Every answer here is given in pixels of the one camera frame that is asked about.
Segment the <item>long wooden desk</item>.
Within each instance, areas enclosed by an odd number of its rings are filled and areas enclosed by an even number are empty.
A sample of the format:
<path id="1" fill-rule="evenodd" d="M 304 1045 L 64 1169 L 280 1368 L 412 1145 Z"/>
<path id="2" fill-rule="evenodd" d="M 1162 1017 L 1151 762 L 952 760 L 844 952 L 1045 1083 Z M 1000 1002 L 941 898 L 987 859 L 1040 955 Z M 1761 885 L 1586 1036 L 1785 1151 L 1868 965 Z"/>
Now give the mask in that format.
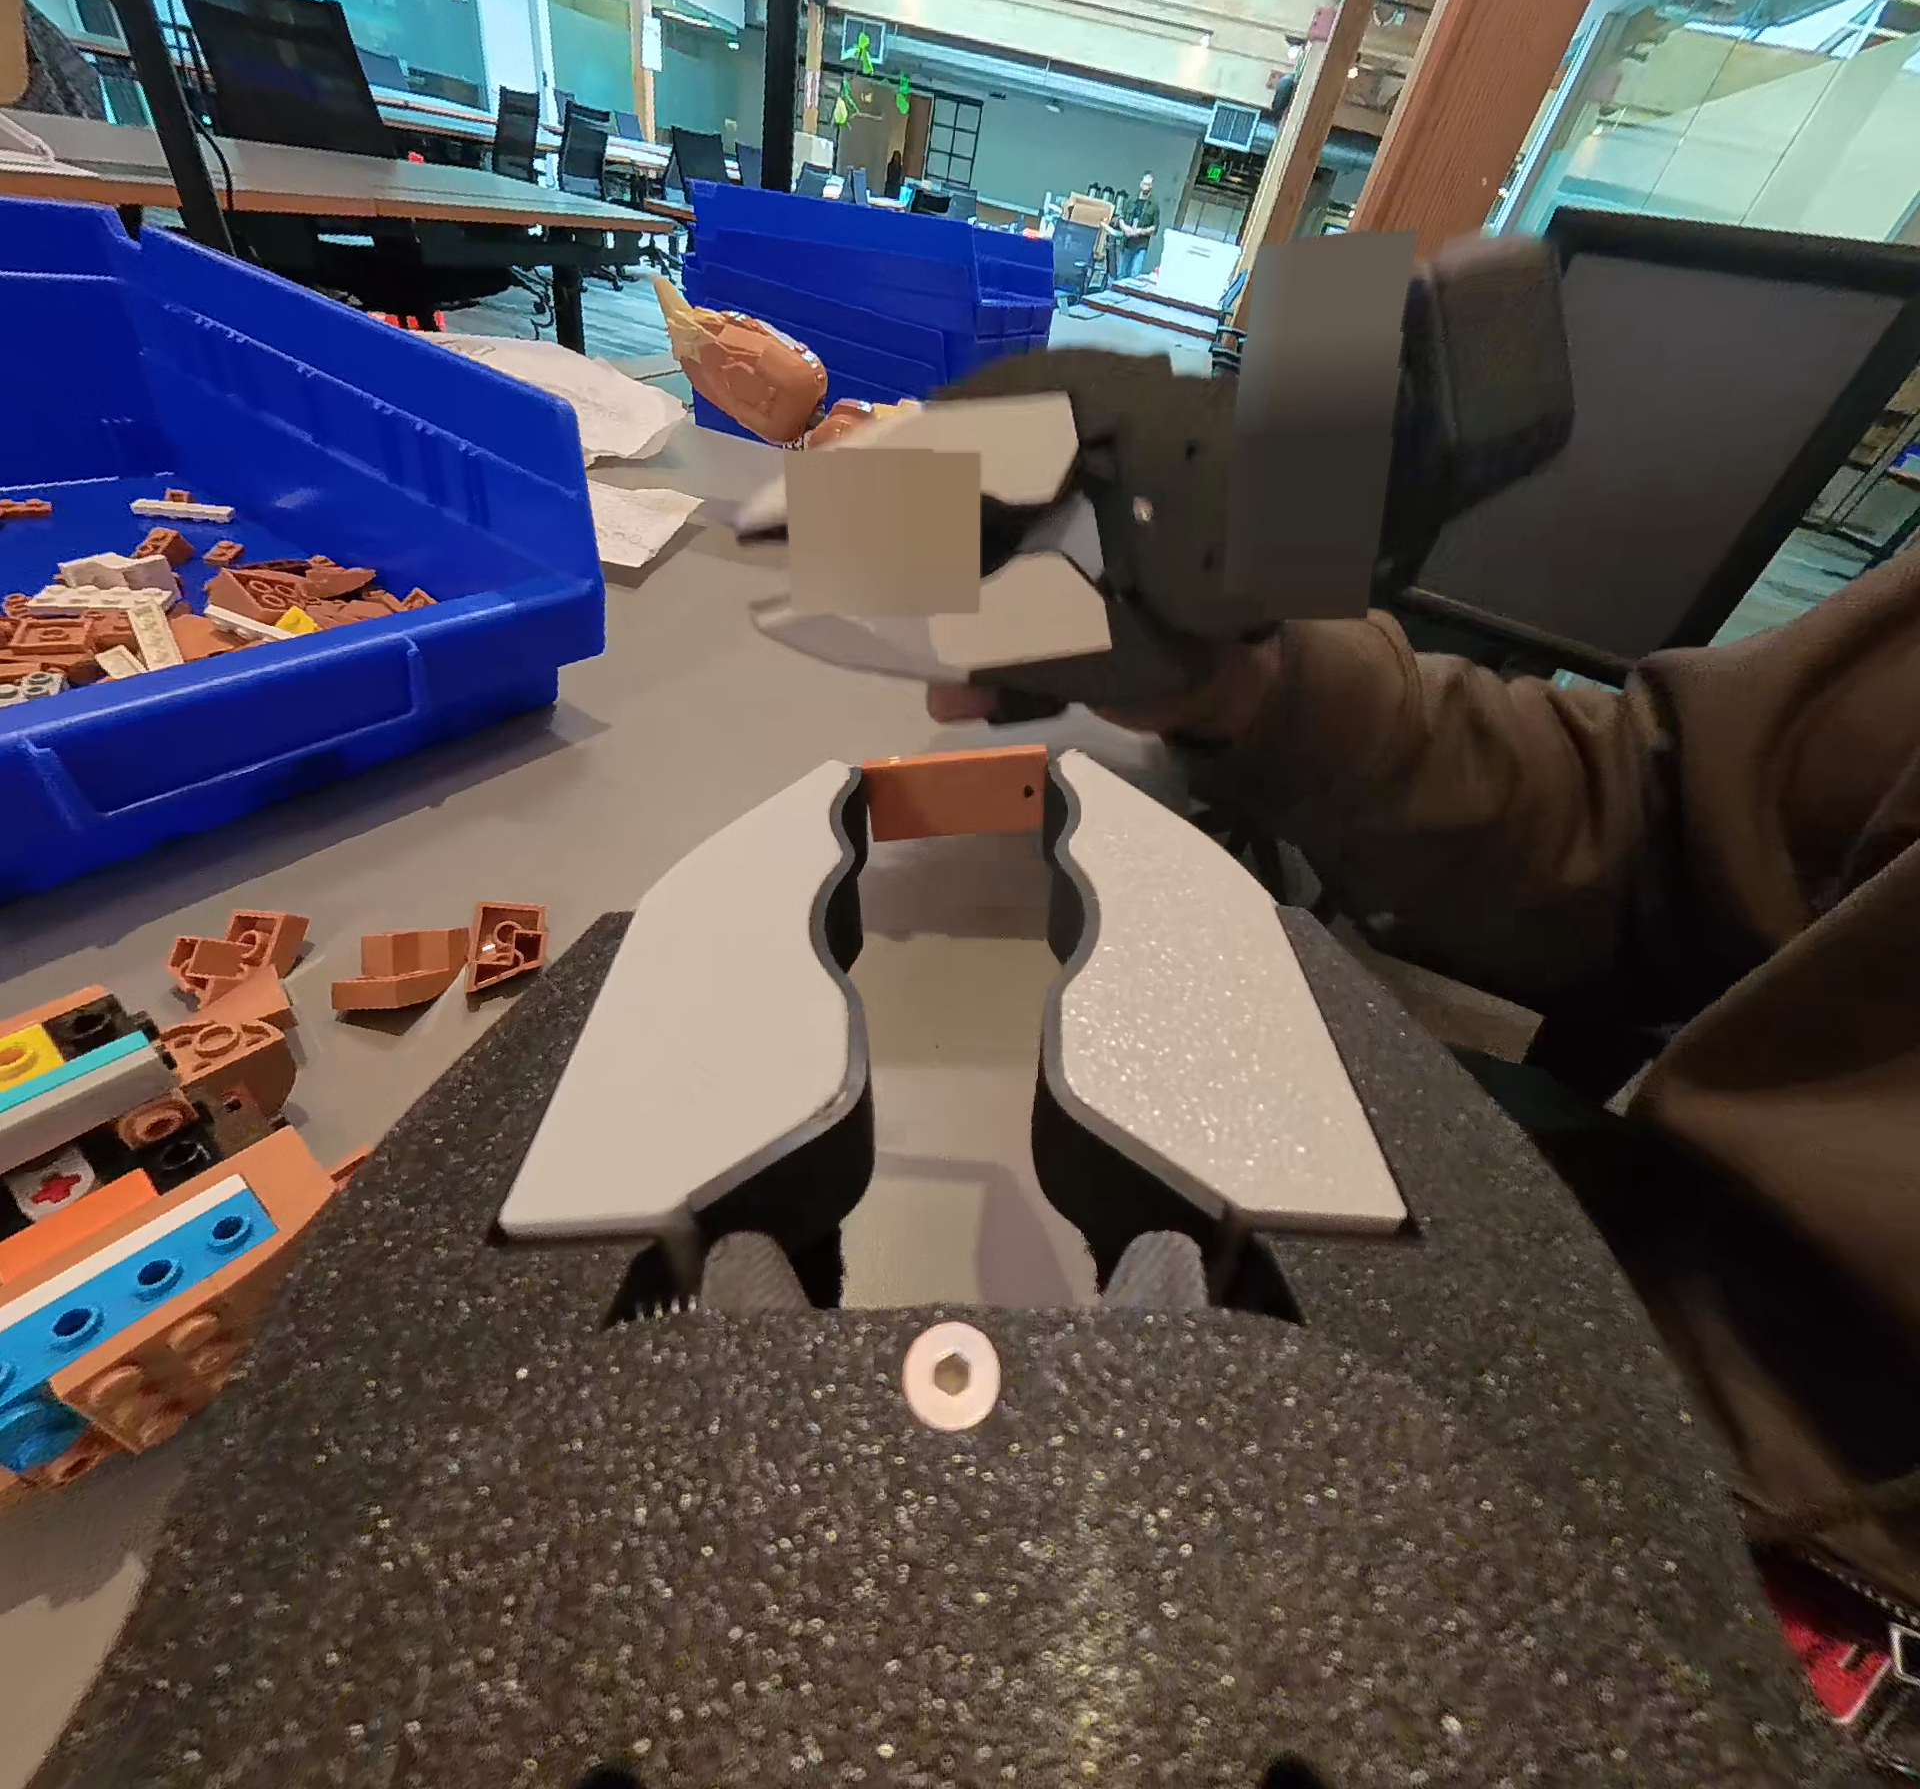
<path id="1" fill-rule="evenodd" d="M 396 218 L 504 232 L 661 237 L 666 218 L 481 169 L 454 169 L 287 144 L 193 139 L 193 161 L 227 213 Z M 156 133 L 18 113 L 2 119 L 6 195 L 182 209 Z"/>

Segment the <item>person's right hand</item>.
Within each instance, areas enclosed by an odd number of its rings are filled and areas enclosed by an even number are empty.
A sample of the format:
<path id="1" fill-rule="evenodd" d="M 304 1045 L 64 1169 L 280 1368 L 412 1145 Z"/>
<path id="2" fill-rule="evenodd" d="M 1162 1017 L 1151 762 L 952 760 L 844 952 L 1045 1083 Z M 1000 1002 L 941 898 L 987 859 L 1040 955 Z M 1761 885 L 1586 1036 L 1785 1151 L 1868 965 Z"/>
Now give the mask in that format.
<path id="1" fill-rule="evenodd" d="M 925 709 L 943 728 L 970 723 L 1016 728 L 1082 707 L 1138 735 L 1232 745 L 1254 728 L 1268 693 L 1284 677 L 1286 643 L 1288 624 L 1256 642 L 1236 643 L 1219 652 L 1199 680 L 1153 701 L 1091 702 L 1083 696 L 1057 701 L 1002 687 L 932 683 L 925 689 Z"/>

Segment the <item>black light stand pole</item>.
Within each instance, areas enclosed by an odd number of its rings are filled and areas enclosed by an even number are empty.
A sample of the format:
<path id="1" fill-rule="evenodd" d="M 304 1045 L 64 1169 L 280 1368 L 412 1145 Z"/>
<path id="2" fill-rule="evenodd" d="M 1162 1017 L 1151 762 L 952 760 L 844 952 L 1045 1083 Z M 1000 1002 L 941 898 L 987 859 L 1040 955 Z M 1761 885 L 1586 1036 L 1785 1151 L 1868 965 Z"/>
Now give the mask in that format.
<path id="1" fill-rule="evenodd" d="M 201 248 L 232 256 L 235 241 L 227 213 L 206 171 L 198 124 L 188 111 L 154 0 L 109 0 L 109 5 L 131 54 L 136 78 L 178 190 L 184 229 Z"/>

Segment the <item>red black fabric item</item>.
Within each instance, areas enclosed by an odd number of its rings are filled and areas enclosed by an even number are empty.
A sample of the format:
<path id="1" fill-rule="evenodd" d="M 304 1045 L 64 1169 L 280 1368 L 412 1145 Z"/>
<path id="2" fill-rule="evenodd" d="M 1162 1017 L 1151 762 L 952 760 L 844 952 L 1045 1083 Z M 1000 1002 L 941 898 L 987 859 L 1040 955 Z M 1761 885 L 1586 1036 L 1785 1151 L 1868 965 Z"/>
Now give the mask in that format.
<path id="1" fill-rule="evenodd" d="M 1814 1705 L 1862 1747 L 1915 1730 L 1915 1616 L 1853 1577 L 1782 1549 L 1750 1552 Z"/>

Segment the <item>person's brown hooded top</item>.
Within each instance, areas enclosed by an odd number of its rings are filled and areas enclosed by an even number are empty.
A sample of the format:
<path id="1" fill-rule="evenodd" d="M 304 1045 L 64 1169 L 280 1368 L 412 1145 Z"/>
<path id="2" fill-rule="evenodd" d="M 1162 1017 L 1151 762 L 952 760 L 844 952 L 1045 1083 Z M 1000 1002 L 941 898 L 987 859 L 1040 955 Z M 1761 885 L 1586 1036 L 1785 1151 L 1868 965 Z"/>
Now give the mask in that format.
<path id="1" fill-rule="evenodd" d="M 1620 1247 L 1764 1540 L 1915 1606 L 1915 1018 L 1727 999 L 1629 1108 Z"/>

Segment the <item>wooden post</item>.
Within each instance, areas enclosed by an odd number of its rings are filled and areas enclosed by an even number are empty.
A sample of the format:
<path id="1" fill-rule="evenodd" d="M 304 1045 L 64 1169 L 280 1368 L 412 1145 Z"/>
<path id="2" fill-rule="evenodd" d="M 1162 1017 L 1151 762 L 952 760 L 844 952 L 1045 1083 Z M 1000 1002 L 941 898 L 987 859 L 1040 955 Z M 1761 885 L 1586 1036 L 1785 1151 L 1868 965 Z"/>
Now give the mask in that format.
<path id="1" fill-rule="evenodd" d="M 1490 217 L 1591 0 L 1437 0 L 1350 232 L 1430 256 Z"/>

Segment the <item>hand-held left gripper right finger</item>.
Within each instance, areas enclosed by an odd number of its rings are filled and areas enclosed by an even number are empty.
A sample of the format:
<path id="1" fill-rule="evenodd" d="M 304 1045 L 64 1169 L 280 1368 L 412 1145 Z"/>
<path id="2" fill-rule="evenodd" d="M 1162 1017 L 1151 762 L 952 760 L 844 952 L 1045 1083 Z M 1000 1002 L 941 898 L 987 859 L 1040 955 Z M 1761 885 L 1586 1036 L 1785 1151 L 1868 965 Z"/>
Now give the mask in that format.
<path id="1" fill-rule="evenodd" d="M 1407 1205 L 1273 897 L 1082 750 L 1049 770 L 1043 1080 L 1210 1226 L 1390 1236 Z"/>

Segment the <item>black slanted pole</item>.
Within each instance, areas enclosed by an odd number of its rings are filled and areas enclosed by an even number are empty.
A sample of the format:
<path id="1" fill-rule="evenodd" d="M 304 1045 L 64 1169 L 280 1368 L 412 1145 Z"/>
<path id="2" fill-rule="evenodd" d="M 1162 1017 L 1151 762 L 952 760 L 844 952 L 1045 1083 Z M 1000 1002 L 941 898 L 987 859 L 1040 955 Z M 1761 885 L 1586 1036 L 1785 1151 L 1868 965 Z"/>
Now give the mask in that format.
<path id="1" fill-rule="evenodd" d="M 760 182 L 777 194 L 793 187 L 803 2 L 766 0 Z"/>

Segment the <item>black computer monitor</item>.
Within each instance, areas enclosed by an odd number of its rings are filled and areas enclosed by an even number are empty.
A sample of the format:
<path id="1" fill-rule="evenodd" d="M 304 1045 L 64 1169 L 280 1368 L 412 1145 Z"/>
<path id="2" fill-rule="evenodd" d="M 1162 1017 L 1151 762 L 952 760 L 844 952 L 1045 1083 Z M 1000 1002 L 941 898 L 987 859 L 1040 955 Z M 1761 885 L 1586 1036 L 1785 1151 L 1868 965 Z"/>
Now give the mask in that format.
<path id="1" fill-rule="evenodd" d="M 336 0 L 182 0 L 218 135 L 402 158 Z"/>

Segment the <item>blue plastic bin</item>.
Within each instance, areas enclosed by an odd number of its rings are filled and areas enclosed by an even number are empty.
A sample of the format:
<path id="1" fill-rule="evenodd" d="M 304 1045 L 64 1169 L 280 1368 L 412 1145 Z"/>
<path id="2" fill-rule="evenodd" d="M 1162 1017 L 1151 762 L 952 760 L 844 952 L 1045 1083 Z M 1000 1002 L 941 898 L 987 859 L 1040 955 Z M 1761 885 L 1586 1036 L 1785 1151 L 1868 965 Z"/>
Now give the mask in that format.
<path id="1" fill-rule="evenodd" d="M 550 705 L 606 646 L 582 441 L 537 389 L 76 202 L 5 200 L 5 596 L 129 553 L 137 498 L 230 508 L 242 560 L 402 614 L 5 709 L 5 900 Z"/>

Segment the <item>colourful toy brick model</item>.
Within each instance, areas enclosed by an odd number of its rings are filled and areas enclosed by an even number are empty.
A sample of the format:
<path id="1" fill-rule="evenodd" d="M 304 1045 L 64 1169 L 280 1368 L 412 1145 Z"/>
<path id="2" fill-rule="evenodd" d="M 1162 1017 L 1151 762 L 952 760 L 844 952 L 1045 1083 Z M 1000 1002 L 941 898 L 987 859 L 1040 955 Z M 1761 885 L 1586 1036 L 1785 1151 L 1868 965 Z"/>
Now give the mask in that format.
<path id="1" fill-rule="evenodd" d="M 101 986 L 5 1020 L 6 1507 L 204 1412 L 367 1158 L 326 1169 L 290 1100 L 192 1100 L 160 1031 Z"/>

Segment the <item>stack of blue bins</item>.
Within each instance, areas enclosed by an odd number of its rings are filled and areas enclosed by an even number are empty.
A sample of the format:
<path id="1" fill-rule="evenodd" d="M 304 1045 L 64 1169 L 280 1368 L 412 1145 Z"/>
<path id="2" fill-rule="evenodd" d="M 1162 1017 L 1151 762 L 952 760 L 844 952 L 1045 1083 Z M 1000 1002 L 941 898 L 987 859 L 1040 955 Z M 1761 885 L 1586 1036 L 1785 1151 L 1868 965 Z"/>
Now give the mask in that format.
<path id="1" fill-rule="evenodd" d="M 918 402 L 1052 331 L 1049 241 L 713 182 L 691 195 L 686 300 L 807 346 L 830 402 Z"/>

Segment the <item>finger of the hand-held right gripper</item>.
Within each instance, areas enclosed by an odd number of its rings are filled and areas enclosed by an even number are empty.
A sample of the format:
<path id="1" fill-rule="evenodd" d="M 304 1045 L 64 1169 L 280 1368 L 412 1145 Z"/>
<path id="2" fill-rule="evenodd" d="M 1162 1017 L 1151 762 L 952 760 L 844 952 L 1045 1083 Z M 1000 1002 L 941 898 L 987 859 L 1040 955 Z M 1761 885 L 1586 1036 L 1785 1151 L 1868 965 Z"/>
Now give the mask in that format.
<path id="1" fill-rule="evenodd" d="M 790 451 L 780 474 L 735 508 L 735 536 L 972 540 L 981 504 L 1043 508 L 1077 455 L 1064 396 L 876 412 L 821 445 Z"/>
<path id="2" fill-rule="evenodd" d="M 963 683 L 987 671 L 1113 650 L 1098 587 L 1064 555 L 1017 555 L 987 578 L 970 613 L 847 616 L 755 601 L 753 627 L 815 661 L 915 683 Z"/>

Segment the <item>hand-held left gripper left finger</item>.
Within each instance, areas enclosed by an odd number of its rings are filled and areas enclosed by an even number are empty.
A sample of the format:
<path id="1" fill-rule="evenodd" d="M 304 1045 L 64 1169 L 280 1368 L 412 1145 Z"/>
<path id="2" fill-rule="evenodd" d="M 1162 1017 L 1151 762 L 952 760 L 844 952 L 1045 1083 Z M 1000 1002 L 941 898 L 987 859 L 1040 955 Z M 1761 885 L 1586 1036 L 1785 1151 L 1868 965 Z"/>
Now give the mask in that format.
<path id="1" fill-rule="evenodd" d="M 496 1214 L 517 1242 L 684 1238 L 853 1115 L 863 1018 L 828 907 L 856 769 L 824 762 L 637 903 Z"/>

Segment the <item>pile of toy bricks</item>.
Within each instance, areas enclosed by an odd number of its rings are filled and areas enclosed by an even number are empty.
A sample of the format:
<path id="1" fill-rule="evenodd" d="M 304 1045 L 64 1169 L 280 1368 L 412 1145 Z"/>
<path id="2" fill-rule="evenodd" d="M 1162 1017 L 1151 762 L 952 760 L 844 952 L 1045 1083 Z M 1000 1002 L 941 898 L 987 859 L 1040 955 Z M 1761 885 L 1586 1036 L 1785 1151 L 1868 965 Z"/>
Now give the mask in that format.
<path id="1" fill-rule="evenodd" d="M 5 564 L 5 711 L 436 605 L 323 553 L 258 556 L 235 536 L 236 509 L 188 487 L 129 512 L 129 543 Z"/>

